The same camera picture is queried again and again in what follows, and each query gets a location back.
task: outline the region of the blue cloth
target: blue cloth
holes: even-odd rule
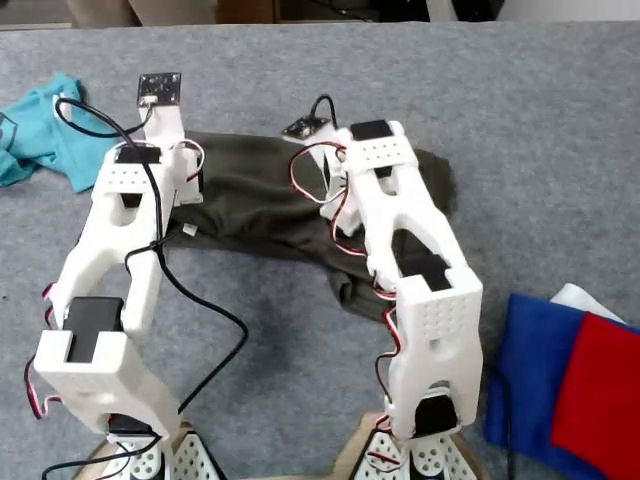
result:
[[[525,295],[509,299],[498,368],[511,394],[511,445],[575,480],[604,480],[595,467],[551,445],[556,397],[585,312]],[[489,383],[485,436],[506,446],[504,383]]]
[[[64,173],[74,192],[95,183],[105,153],[117,140],[89,137],[65,125],[55,115],[54,95],[81,100],[80,81],[58,74],[0,111],[0,186],[29,178],[38,165]],[[90,130],[110,131],[78,108],[71,119]]]

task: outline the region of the dark green cloth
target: dark green cloth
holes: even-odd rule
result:
[[[345,309],[380,319],[386,302],[372,292],[365,259],[338,250],[318,205],[291,187],[288,162],[299,146],[278,138],[245,135],[192,132],[188,137],[202,145],[207,155],[204,202],[173,210],[172,228],[182,223],[198,227],[195,238],[177,236],[173,245],[320,263],[327,267],[331,288]],[[451,213],[455,184],[449,162],[424,150],[416,154],[436,206]],[[310,156],[298,161],[296,178],[316,196],[323,196],[322,174]],[[362,229],[344,241],[361,246]],[[430,255],[404,231],[394,237],[394,250],[404,262],[420,262]]]

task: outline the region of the white cloth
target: white cloth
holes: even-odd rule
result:
[[[564,287],[562,287],[560,291],[553,296],[551,303],[566,305],[567,307],[577,308],[578,310],[584,310],[585,312],[595,313],[596,315],[600,315],[601,317],[608,318],[610,320],[615,320],[616,322],[625,323],[615,313],[605,308],[603,305],[598,303],[595,298],[573,283],[565,283]]]

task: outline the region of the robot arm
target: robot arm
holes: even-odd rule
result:
[[[158,185],[162,236],[173,206],[202,201],[194,172],[204,158],[183,147],[189,140],[177,102],[180,81],[180,74],[141,77],[143,120],[152,108],[146,140],[139,142],[142,159],[125,144],[107,153],[82,234],[48,293],[55,329],[42,333],[34,368],[96,433],[113,434],[114,417],[135,419],[164,439],[180,427],[178,401],[143,364],[136,347],[151,327],[158,297],[162,272],[156,253],[129,256],[131,283],[124,301],[89,296],[109,269],[157,238],[155,198],[140,160]]]
[[[472,423],[482,371],[482,284],[435,207],[404,129],[379,120],[336,131],[327,120],[307,116],[287,127],[283,137],[307,148],[319,144],[310,151],[329,172],[326,198],[341,188],[347,195],[342,209],[344,199],[336,198],[320,214],[346,235],[364,227],[369,274],[395,293],[400,348],[391,360],[385,398],[394,436],[406,441]],[[442,258],[448,288],[436,291],[421,275],[402,275],[391,249],[398,229],[410,231]]]

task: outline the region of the folded cloth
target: folded cloth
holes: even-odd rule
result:
[[[589,295],[585,290],[573,283],[565,283],[564,286],[551,299],[551,303],[559,303],[567,307],[577,308],[585,312],[595,313],[601,317],[615,320],[616,322],[625,323],[620,317],[608,308],[598,303],[598,301]]]
[[[53,109],[59,96],[80,100],[80,88],[79,80],[58,74],[49,85],[34,88],[0,111],[0,186],[29,178],[37,166],[64,173],[74,192],[93,186],[104,155],[116,139],[76,132]],[[71,118],[89,130],[110,131],[80,109],[73,109]]]
[[[556,398],[585,313],[575,308],[513,294],[497,368],[489,383],[485,437],[567,474],[576,480],[604,479],[595,467],[551,444]],[[507,417],[510,402],[511,418]]]
[[[287,164],[299,145],[249,135],[193,132],[187,136],[202,145],[208,159],[203,166],[204,202],[171,212],[177,224],[198,227],[195,238],[175,237],[173,245],[319,263],[328,268],[329,284],[346,310],[382,318],[388,304],[374,295],[364,258],[341,252],[331,240],[318,205],[291,186]],[[435,205],[451,213],[455,184],[449,162],[424,150],[416,150],[416,155]],[[317,195],[324,191],[322,173],[310,156],[300,159],[296,177]],[[362,229],[343,243],[362,248]],[[403,273],[421,273],[428,283],[432,271],[434,277],[441,274],[436,256],[406,230],[396,232],[393,248]]]
[[[640,330],[585,315],[553,419],[553,445],[610,480],[640,478]]]

